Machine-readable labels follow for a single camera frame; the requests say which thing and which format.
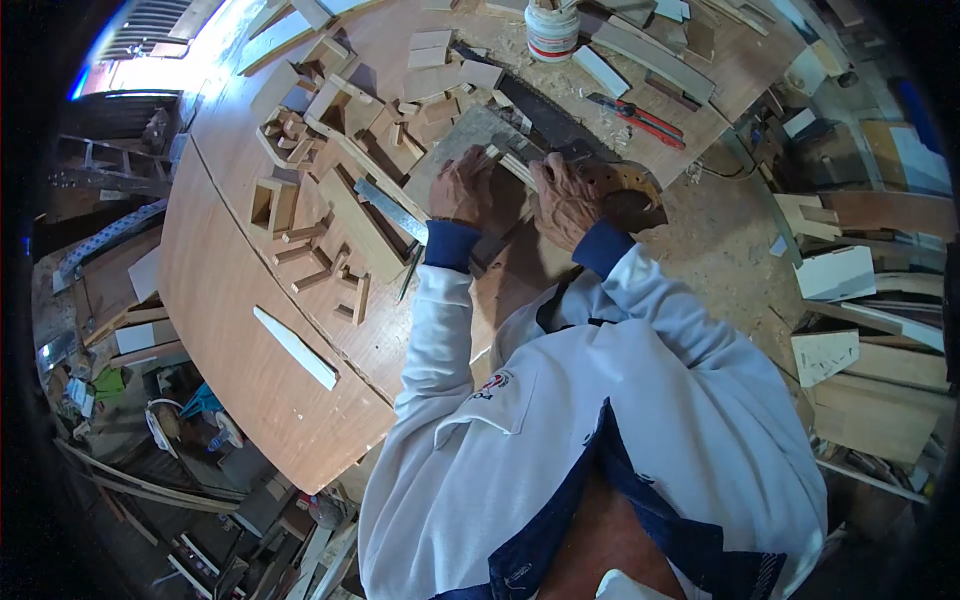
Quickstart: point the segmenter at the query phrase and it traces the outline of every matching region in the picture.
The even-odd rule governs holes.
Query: wrinkled hand
[[[606,196],[606,176],[592,173],[585,161],[565,162],[560,153],[530,163],[537,194],[530,197],[537,230],[548,240],[573,252],[580,240],[600,220],[600,201]]]
[[[430,186],[430,216],[483,229],[493,206],[490,175],[494,164],[484,147],[475,144],[462,157],[444,163]]]

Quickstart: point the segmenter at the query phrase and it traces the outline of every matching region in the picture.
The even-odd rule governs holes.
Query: plastic container
[[[533,4],[523,11],[527,23],[527,48],[543,62],[561,62],[573,56],[580,34],[580,13],[576,5],[549,11]]]

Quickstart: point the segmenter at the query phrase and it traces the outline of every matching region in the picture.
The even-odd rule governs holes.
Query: white wood board
[[[848,300],[876,294],[874,260],[867,246],[850,246],[804,259],[797,283],[806,300]]]
[[[815,386],[860,358],[860,335],[856,329],[794,335],[790,344],[804,388]]]

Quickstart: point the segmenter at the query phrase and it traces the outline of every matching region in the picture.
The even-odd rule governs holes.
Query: white jacket
[[[649,499],[640,521],[688,598],[782,597],[816,564],[827,492],[780,374],[639,244],[606,281],[585,272],[570,285],[555,324],[577,326],[550,335],[537,326],[552,289],[515,312],[497,332],[494,376],[476,394],[471,277],[430,266],[418,275],[397,422],[360,512],[368,598],[426,600],[484,584],[486,597],[534,594],[552,552],[524,557],[549,545],[557,523],[532,519],[564,495],[600,422],[596,456]],[[611,426],[622,446],[611,444]],[[617,471],[618,448],[629,472]],[[749,581],[728,588],[741,559],[754,566]]]

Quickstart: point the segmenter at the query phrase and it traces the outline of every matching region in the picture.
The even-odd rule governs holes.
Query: wooden workbench
[[[768,11],[774,12],[772,5]],[[610,141],[622,129],[581,98],[581,89],[586,96],[599,88],[578,65],[533,62],[522,25],[477,13],[474,2],[461,2],[453,12],[438,12],[421,11],[419,0],[385,0],[345,16],[334,31],[343,30],[338,39],[363,63],[351,80],[391,101],[400,95],[410,34],[443,28],[457,30],[456,36],[471,46],[490,48],[495,60],[582,119],[601,139]],[[689,62],[716,83],[714,105],[733,120],[804,45],[782,17],[769,25],[768,37],[726,19],[715,29],[713,63],[697,57]],[[286,56],[296,57],[314,41],[306,40]],[[634,87],[623,100],[684,131],[683,152],[644,132],[637,132],[630,146],[620,151],[624,158],[649,167],[666,187],[725,129],[725,118],[709,107],[688,111],[644,84],[645,69],[638,64],[597,51]],[[238,57],[239,52],[233,52],[224,65],[230,72]],[[402,278],[392,283],[374,279],[367,319],[353,326],[332,314],[338,304],[351,300],[344,288],[322,284],[294,294],[290,283],[316,271],[311,261],[277,267],[270,258],[289,247],[246,231],[253,182],[274,170],[254,139],[258,124],[250,111],[253,96],[273,69],[267,65],[251,77],[233,75],[215,97],[204,100],[170,197],[161,244],[160,292],[187,351],[230,414],[291,481],[315,492],[379,441],[393,421],[388,402],[400,390],[416,282],[396,304]],[[663,198],[669,213],[669,190]],[[327,213],[315,186],[305,183],[294,227],[308,227],[324,216],[329,220]],[[346,242],[333,215],[321,247],[332,256]],[[495,328],[513,310],[549,287],[569,264],[569,253],[541,239],[532,224],[521,231],[473,286],[477,307],[473,356],[489,347]],[[363,257],[356,253],[349,265],[355,273],[365,270]],[[336,362],[342,379],[333,393],[321,388],[273,341],[252,316],[255,304],[268,312],[273,307],[281,313],[275,316],[310,347]]]

